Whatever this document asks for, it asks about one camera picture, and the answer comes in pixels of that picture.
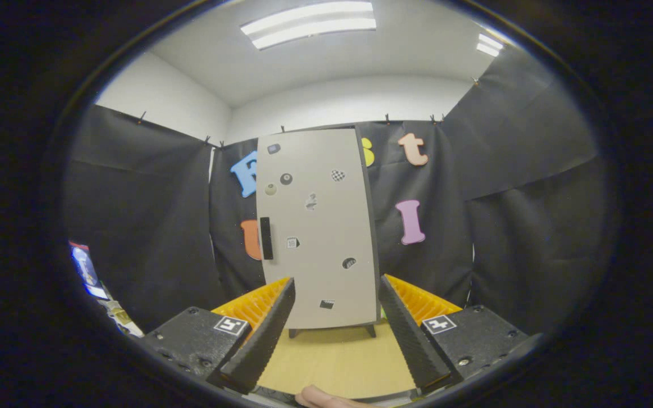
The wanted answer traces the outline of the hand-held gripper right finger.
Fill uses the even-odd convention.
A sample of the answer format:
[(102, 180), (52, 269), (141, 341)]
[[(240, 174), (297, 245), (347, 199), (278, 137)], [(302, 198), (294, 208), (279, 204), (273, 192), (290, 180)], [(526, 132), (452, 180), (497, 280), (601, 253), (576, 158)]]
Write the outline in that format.
[(485, 305), (461, 308), (388, 274), (379, 302), (422, 393), (482, 376), (531, 341)]

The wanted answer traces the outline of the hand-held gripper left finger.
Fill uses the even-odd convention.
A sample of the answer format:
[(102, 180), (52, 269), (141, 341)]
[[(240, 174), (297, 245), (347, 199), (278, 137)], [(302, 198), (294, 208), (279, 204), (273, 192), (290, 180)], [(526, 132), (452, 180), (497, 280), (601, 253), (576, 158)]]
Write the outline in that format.
[(210, 311), (188, 307), (143, 336), (149, 353), (201, 386), (248, 393), (257, 386), (295, 304), (285, 277)]

